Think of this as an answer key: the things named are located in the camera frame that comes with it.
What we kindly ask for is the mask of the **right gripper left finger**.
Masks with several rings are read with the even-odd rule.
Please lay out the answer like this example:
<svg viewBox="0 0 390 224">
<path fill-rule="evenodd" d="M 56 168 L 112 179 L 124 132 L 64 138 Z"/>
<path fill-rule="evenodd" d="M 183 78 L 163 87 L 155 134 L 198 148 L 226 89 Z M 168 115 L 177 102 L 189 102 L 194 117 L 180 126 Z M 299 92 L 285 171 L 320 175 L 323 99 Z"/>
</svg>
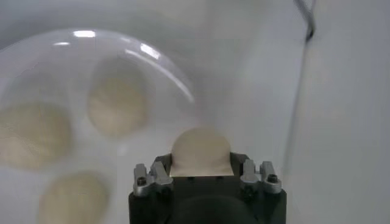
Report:
<svg viewBox="0 0 390 224">
<path fill-rule="evenodd" d="M 171 164 L 171 154 L 156 157 L 150 171 L 147 171 L 143 163 L 137 164 L 133 170 L 133 195 L 148 197 L 152 193 L 163 194 L 173 191 L 174 179 L 169 175 Z"/>
</svg>

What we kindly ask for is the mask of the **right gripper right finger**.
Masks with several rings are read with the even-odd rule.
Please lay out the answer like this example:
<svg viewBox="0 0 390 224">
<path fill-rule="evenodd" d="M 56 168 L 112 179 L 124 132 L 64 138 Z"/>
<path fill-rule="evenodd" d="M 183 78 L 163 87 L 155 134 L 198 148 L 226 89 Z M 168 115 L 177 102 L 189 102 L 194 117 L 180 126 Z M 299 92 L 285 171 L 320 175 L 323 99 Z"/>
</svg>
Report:
<svg viewBox="0 0 390 224">
<path fill-rule="evenodd" d="M 267 194 L 282 192 L 282 181 L 276 175 L 271 161 L 263 161 L 258 167 L 245 154 L 231 153 L 230 164 L 234 176 L 238 176 L 240 188 L 249 189 L 253 193 L 261 191 Z"/>
</svg>

